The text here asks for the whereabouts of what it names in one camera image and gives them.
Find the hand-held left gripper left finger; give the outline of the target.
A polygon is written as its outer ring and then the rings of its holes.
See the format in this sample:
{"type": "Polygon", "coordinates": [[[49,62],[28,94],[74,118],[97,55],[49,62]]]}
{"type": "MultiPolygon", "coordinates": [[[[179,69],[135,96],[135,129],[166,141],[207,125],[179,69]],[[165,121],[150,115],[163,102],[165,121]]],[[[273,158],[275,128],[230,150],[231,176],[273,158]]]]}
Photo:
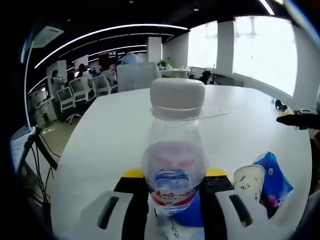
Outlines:
{"type": "Polygon", "coordinates": [[[143,170],[125,171],[81,212],[82,240],[143,240],[149,213],[149,191],[143,170]]]}

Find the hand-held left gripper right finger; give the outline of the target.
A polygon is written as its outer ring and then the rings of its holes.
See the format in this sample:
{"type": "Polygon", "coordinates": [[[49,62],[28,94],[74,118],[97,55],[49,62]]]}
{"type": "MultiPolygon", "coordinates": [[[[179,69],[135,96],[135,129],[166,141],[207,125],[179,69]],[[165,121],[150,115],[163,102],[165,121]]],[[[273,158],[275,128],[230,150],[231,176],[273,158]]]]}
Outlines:
{"type": "Polygon", "coordinates": [[[266,208],[234,189],[227,174],[209,167],[199,185],[200,212],[206,240],[267,240],[266,208]]]}

